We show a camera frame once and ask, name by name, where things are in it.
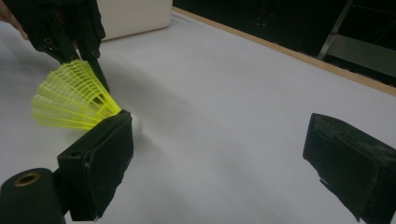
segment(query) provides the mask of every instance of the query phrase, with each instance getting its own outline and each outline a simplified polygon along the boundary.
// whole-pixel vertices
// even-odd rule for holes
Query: white table
[[[357,223],[303,159],[311,114],[396,147],[394,96],[176,13],[170,27],[101,52],[112,95],[144,131],[97,223]],[[83,134],[30,117],[36,86],[57,67],[0,23],[1,183],[54,171]]]

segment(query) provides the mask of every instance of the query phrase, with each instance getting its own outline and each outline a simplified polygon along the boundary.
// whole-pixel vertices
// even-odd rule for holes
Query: white tabletop
[[[112,95],[144,130],[97,223],[357,223],[303,159],[311,114],[396,147],[395,97],[176,13],[170,27],[101,52]],[[83,134],[30,117],[38,83],[58,66],[0,23],[1,183],[54,171]]]

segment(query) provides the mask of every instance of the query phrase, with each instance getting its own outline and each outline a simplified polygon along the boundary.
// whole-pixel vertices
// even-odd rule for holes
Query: shuttlecock
[[[64,63],[38,86],[32,101],[38,124],[90,130],[121,109],[87,62]]]

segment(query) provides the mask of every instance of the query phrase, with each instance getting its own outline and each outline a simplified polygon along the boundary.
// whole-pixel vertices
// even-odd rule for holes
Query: yellow plastic net
[[[121,109],[87,62],[75,60],[49,73],[32,101],[38,124],[89,130]]]

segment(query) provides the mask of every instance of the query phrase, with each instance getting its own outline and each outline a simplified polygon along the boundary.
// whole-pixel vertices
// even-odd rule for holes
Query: dark background
[[[174,0],[174,6],[317,57],[347,0]],[[339,30],[396,50],[396,0],[355,0]],[[324,61],[389,85],[396,78],[327,56]]]

